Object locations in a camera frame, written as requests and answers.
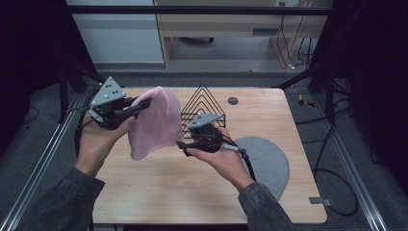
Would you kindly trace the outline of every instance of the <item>gray floor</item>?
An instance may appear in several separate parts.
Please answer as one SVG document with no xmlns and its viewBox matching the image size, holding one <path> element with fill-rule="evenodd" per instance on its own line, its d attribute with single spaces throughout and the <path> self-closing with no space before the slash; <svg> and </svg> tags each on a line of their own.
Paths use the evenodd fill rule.
<svg viewBox="0 0 408 231">
<path fill-rule="evenodd" d="M 112 75 L 120 85 L 129 87 L 198 87 L 203 83 L 208 87 L 269 88 L 283 83 L 304 70 L 302 65 L 297 66 L 296 70 L 282 69 L 276 57 L 267 38 L 216 38 L 214 43 L 183 38 L 174 42 L 168 69 L 126 70 L 121 73 L 108 71 L 101 72 L 101 74 Z M 87 79 L 87 81 L 91 86 L 96 86 L 96 83 L 91 80 Z M 318 103 L 317 101 L 323 97 L 323 94 L 311 95 L 306 88 L 308 82 L 309 80 L 304 80 L 285 90 L 295 121 L 322 116 L 319 108 L 309 108 L 298 104 L 300 93 L 305 97 L 306 102 Z M 41 157 L 42 151 L 58 126 L 58 97 L 58 86 L 40 90 L 32 96 L 31 105 L 39 110 L 38 116 L 21 126 L 13 142 L 1 157 L 0 219 L 4 219 L 17 200 Z M 338 110 L 347 106 L 346 101 L 341 101 Z M 36 110 L 31 110 L 27 114 L 27 121 L 34 118 L 36 114 Z M 361 174 L 388 229 L 408 230 L 406 194 L 399 188 L 387 167 L 372 162 L 370 148 L 359 126 L 350 116 L 352 116 L 351 112 L 337 116 L 337 135 L 341 138 L 352 162 Z M 77 120 L 78 116 L 75 116 L 68 126 L 28 206 L 32 206 L 32 202 L 55 184 L 74 163 L 73 130 Z M 322 146 L 322 141 L 317 140 L 324 139 L 326 136 L 327 123 L 322 120 L 298 125 L 297 129 L 302 141 L 306 142 L 304 149 L 313 167 Z M 324 149 L 320 167 L 333 170 L 347 179 L 340 158 L 341 154 L 332 137 Z M 350 211 L 354 203 L 352 193 L 339 178 L 326 172 L 318 172 L 317 185 L 320 194 L 333 201 L 334 209 L 345 213 Z M 367 213 L 362 210 L 362 207 L 359 207 L 357 213 L 351 217 L 340 216 L 330 209 L 326 211 L 328 220 L 324 224 L 298 224 L 298 227 L 301 230 L 372 229 L 368 223 Z"/>
</svg>

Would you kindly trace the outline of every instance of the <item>wooden table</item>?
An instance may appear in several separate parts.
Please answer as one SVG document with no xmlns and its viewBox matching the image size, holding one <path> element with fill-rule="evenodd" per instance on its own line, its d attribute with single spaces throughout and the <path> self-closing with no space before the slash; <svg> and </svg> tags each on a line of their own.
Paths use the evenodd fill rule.
<svg viewBox="0 0 408 231">
<path fill-rule="evenodd" d="M 126 92 L 138 96 L 146 90 Z M 196 89 L 172 90 L 183 108 Z M 292 222 L 325 222 L 323 206 L 309 201 L 309 196 L 319 196 L 319 191 L 285 93 L 278 89 L 209 90 L 226 114 L 233 139 L 261 137 L 287 155 L 290 180 L 279 202 Z M 230 105 L 227 99 L 231 96 L 237 97 L 239 104 Z M 116 143 L 97 177 L 106 186 L 95 203 L 95 223 L 246 223 L 236 189 L 206 163 L 187 158 L 177 146 L 133 161 L 125 136 Z"/>
</svg>

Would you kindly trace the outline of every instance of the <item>gray circular pad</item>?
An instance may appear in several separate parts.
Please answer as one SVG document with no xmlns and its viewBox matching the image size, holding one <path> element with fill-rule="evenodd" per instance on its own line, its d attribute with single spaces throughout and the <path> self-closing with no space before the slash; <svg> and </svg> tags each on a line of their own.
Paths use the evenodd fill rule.
<svg viewBox="0 0 408 231">
<path fill-rule="evenodd" d="M 235 143 L 246 150 L 256 181 L 266 185 L 279 200 L 289 181 L 289 163 L 285 153 L 273 142 L 259 137 L 245 137 Z"/>
</svg>

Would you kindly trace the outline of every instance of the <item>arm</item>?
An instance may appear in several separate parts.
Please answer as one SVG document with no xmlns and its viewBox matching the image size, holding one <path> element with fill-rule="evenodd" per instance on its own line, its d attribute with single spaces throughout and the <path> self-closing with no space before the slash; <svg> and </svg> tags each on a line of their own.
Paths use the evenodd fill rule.
<svg viewBox="0 0 408 231">
<path fill-rule="evenodd" d="M 218 128 L 218 130 L 230 137 L 225 128 Z M 210 164 L 238 190 L 239 201 L 248 217 L 249 230 L 296 230 L 268 188 L 255 183 L 249 176 L 240 154 L 222 147 L 216 153 L 193 148 L 188 151 L 197 159 Z"/>
<path fill-rule="evenodd" d="M 87 115 L 84 121 L 91 120 Z M 133 117 L 110 131 L 92 122 L 83 128 L 75 166 L 25 212 L 15 230 L 87 230 L 104 182 L 94 178 Z"/>
</svg>

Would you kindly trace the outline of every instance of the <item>pink fabric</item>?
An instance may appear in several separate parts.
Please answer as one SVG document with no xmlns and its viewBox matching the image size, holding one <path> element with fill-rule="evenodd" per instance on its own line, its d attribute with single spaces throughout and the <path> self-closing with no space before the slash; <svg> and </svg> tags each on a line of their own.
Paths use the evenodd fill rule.
<svg viewBox="0 0 408 231">
<path fill-rule="evenodd" d="M 176 95 L 170 89 L 156 87 L 140 95 L 132 106 L 147 98 L 152 98 L 150 107 L 140 111 L 128 134 L 131 157 L 135 161 L 183 140 L 180 102 Z"/>
</svg>

